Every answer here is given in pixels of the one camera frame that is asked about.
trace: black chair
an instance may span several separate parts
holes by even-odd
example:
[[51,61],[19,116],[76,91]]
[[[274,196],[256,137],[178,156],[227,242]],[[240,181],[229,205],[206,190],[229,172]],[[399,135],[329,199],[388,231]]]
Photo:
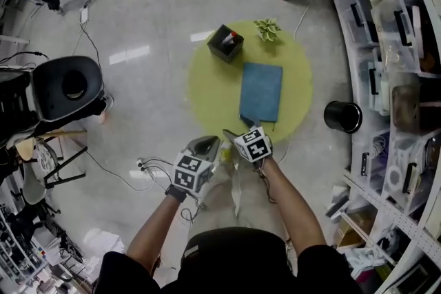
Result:
[[[63,80],[83,77],[81,94],[67,96]],[[54,122],[84,108],[98,97],[103,77],[98,64],[85,56],[67,56],[35,69],[0,69],[0,147],[8,149],[31,136],[39,122]]]

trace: wristwatch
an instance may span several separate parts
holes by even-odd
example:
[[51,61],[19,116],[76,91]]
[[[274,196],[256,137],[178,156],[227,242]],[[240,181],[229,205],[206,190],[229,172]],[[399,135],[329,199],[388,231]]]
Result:
[[176,198],[180,203],[184,202],[187,198],[187,193],[183,190],[178,189],[174,185],[170,185],[165,191],[165,195],[171,195]]

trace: potted plant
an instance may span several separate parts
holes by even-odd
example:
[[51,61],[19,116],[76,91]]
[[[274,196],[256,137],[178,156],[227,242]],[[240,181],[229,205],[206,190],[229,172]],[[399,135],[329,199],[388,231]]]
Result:
[[277,24],[277,19],[275,17],[270,19],[255,20],[254,24],[256,25],[262,40],[265,42],[274,42],[278,40],[277,32],[281,31],[282,29]]

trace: black box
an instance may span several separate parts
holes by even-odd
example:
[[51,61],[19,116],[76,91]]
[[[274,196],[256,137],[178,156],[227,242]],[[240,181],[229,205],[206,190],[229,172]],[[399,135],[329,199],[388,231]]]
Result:
[[234,37],[233,44],[222,45],[223,40],[226,39],[232,32],[233,30],[231,28],[222,25],[207,44],[210,52],[221,58],[226,63],[231,63],[243,46],[243,37],[239,34]]

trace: chair backrest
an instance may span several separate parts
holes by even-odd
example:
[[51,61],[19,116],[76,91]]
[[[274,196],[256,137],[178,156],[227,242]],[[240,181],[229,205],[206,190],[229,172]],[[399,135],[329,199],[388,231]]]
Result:
[[[63,80],[70,72],[85,79],[85,91],[78,98],[69,98],[63,91]],[[44,121],[56,121],[84,108],[100,93],[103,76],[98,64],[86,56],[67,56],[40,64],[32,72],[36,106]]]
[[0,146],[15,134],[32,131],[39,122],[26,95],[30,80],[28,71],[0,69]]

